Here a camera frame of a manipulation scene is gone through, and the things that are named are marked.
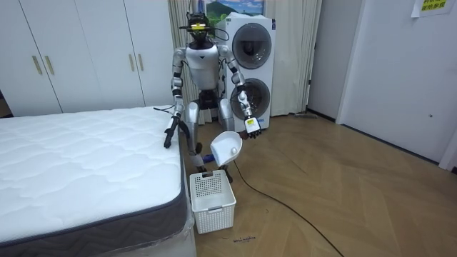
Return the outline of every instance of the washing machine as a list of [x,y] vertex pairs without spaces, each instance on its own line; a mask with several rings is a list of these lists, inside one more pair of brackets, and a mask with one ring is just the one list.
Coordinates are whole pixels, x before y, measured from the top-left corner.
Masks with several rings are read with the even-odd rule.
[[[271,85],[273,82],[273,59],[276,35],[276,21],[264,16],[247,16],[232,13],[217,23],[216,28],[228,34],[227,44],[232,50],[241,73],[246,80],[246,93],[261,128],[270,125]],[[226,39],[227,35],[216,30],[216,35]],[[225,65],[225,97],[231,100],[231,108],[235,118],[235,131],[245,130],[244,115],[235,85],[231,81],[229,68]]]

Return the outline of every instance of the washer door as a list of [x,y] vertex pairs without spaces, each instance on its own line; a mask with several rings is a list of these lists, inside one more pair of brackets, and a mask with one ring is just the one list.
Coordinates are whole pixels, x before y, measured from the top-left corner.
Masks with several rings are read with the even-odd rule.
[[232,51],[240,66],[245,69],[257,69],[270,56],[270,34],[260,24],[243,25],[233,37]]
[[[251,104],[252,114],[254,117],[260,118],[270,104],[270,90],[263,81],[258,79],[246,79],[244,86],[246,87],[248,101]],[[244,120],[236,89],[231,92],[231,109],[238,119]]]

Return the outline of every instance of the curtain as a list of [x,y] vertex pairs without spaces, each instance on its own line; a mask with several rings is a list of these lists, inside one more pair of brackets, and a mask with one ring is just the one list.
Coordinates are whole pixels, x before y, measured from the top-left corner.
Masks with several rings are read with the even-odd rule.
[[304,111],[322,0],[267,0],[264,16],[276,20],[271,116]]
[[[171,35],[173,37],[173,46],[175,48],[186,46],[186,43],[189,41],[189,34],[186,32],[186,30],[179,29],[180,26],[187,25],[186,12],[188,7],[189,0],[169,0]],[[188,103],[199,97],[199,90],[192,83],[188,67],[186,67],[185,64],[181,78],[183,79],[183,98],[187,108]],[[205,113],[203,111],[200,111],[199,124],[205,124]]]

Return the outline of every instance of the laundry basket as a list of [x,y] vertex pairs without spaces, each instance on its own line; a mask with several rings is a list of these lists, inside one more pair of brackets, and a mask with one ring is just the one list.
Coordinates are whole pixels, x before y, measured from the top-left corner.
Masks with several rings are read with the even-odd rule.
[[226,172],[192,174],[190,184],[197,231],[201,234],[232,227],[236,199]]

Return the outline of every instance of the white wardrobe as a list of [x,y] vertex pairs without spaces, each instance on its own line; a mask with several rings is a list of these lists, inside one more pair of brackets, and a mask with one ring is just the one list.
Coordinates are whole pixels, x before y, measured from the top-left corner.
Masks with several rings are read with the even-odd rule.
[[172,103],[167,0],[1,0],[0,56],[15,116]]

